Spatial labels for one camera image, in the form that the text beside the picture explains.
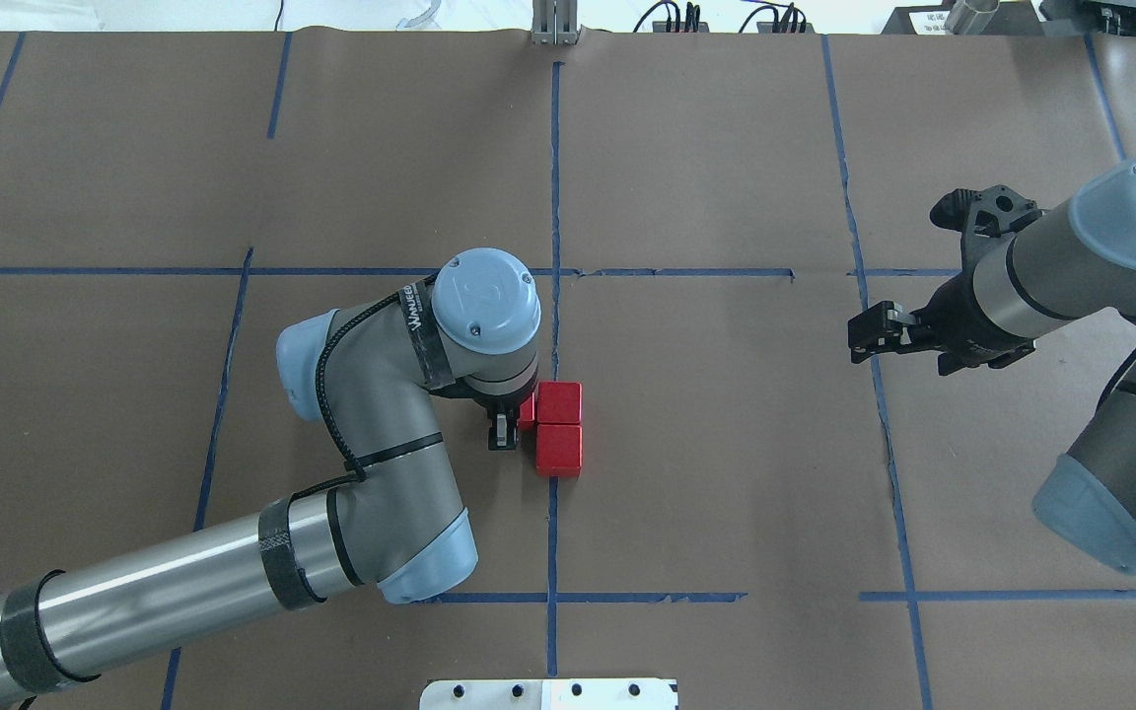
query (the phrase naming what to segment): white floor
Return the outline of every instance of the white floor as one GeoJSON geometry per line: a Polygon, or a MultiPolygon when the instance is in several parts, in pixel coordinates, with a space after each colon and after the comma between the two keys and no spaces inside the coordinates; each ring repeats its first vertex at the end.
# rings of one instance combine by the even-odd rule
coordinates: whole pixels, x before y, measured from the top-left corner
{"type": "MultiPolygon", "coordinates": [[[[808,0],[800,3],[819,32],[878,34],[896,5],[924,0],[808,0]]],[[[429,0],[284,0],[283,28],[333,26],[392,31],[428,8],[429,0]]],[[[702,18],[713,32],[737,32],[757,5],[704,0],[702,18]]],[[[580,0],[583,26],[630,32],[648,0],[580,0]]],[[[278,0],[0,0],[1,31],[269,31],[278,0]]],[[[653,15],[662,18],[663,11],[653,15]]],[[[758,18],[767,18],[762,14],[758,18]]],[[[428,28],[486,31],[528,28],[532,0],[442,0],[428,28]]]]}

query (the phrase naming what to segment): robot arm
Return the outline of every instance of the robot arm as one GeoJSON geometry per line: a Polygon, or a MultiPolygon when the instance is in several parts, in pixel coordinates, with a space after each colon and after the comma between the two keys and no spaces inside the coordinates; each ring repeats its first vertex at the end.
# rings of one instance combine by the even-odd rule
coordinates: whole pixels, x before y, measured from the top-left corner
{"type": "Polygon", "coordinates": [[[459,584],[476,545],[429,396],[478,400],[501,429],[491,448],[513,448],[541,317],[525,266],[474,249],[387,300],[287,328],[289,398],[325,419],[351,473],[0,594],[0,707],[364,583],[393,603],[459,584]]]}
{"type": "MultiPolygon", "coordinates": [[[[849,320],[861,362],[937,350],[938,374],[1004,368],[1034,339],[1112,307],[1136,325],[1136,158],[1053,211],[999,185],[955,191],[932,219],[963,234],[963,269],[908,314],[879,302],[849,320]]],[[[1113,569],[1136,574],[1136,351],[1034,499],[1042,523],[1113,569]]]]}

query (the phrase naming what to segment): metal bracket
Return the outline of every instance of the metal bracket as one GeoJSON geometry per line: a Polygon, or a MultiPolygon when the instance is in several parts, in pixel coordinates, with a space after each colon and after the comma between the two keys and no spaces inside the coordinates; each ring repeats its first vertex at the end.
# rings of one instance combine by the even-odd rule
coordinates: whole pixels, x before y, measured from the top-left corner
{"type": "Polygon", "coordinates": [[[491,679],[434,682],[419,710],[512,707],[528,710],[676,710],[677,682],[663,678],[491,679]]]}
{"type": "Polygon", "coordinates": [[[533,44],[577,44],[577,0],[533,0],[533,44]]]}

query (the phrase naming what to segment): white bracket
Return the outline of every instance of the white bracket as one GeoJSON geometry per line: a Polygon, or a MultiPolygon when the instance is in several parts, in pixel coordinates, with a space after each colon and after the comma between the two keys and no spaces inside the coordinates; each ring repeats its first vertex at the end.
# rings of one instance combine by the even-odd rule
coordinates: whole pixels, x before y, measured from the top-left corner
{"type": "Polygon", "coordinates": [[[677,710],[677,682],[663,678],[550,678],[434,682],[419,710],[677,710]]]}
{"type": "Polygon", "coordinates": [[[533,44],[577,44],[577,0],[533,0],[533,44]]]}

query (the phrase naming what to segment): red cube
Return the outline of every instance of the red cube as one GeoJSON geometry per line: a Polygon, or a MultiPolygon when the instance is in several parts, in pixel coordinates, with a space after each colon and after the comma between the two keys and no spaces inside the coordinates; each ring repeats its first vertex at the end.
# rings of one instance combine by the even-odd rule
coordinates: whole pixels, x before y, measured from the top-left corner
{"type": "Polygon", "coordinates": [[[537,426],[537,391],[533,390],[528,393],[527,400],[519,403],[517,428],[519,431],[529,431],[535,426],[537,426]]]}
{"type": "Polygon", "coordinates": [[[577,476],[580,463],[580,424],[537,424],[537,473],[577,476]]]}
{"type": "Polygon", "coordinates": [[[580,424],[580,382],[537,385],[538,424],[580,424]]]}

